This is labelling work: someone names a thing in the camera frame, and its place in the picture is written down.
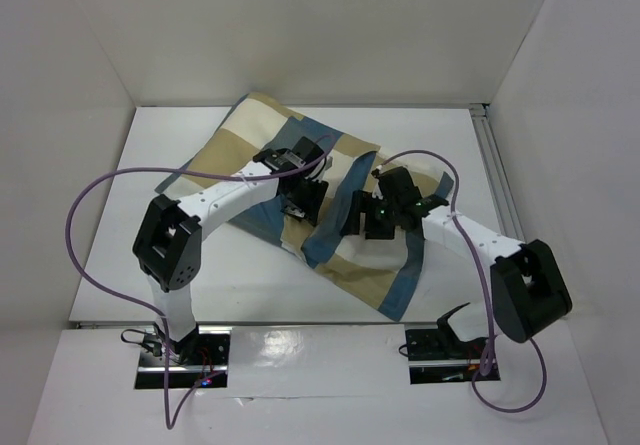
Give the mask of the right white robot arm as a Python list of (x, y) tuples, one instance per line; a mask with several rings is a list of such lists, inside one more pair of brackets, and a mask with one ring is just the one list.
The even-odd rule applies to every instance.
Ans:
[(375, 193), (356, 190), (342, 235), (391, 240), (399, 230), (434, 242), (480, 266), (490, 293), (493, 323), (524, 343), (568, 315), (573, 302), (550, 246), (503, 236), (456, 212), (438, 194), (423, 196), (410, 172), (372, 172)]

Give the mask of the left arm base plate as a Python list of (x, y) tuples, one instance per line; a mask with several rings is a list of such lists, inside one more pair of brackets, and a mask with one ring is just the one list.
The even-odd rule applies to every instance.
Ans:
[[(164, 387), (164, 344), (151, 329), (125, 329), (120, 339), (139, 349), (134, 388), (161, 390)], [(169, 352), (169, 389), (226, 388), (231, 330), (201, 328), (200, 334), (181, 352)]]

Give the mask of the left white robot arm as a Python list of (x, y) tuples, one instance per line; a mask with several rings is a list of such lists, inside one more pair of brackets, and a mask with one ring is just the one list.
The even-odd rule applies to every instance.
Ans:
[(331, 166), (332, 158), (316, 145), (306, 155), (287, 148), (267, 149), (228, 181), (177, 200), (160, 194), (149, 203), (133, 253), (158, 309), (154, 328), (169, 350), (184, 356), (198, 340), (190, 285), (200, 271), (202, 244), (209, 235), (271, 200), (294, 218), (316, 224), (328, 188), (323, 175)]

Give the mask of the blue beige patchwork pillowcase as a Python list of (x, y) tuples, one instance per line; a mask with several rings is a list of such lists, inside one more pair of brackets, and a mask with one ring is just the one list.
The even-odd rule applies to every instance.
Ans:
[(396, 321), (421, 275), (421, 221), (453, 185), (445, 172), (408, 169), (376, 144), (252, 93), (158, 191), (200, 238), (229, 222)]

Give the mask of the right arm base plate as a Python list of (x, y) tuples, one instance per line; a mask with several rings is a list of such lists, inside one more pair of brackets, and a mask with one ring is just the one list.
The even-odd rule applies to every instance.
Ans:
[(486, 338), (460, 341), (440, 328), (406, 328), (398, 352), (408, 362), (411, 385), (471, 382), (479, 371)]

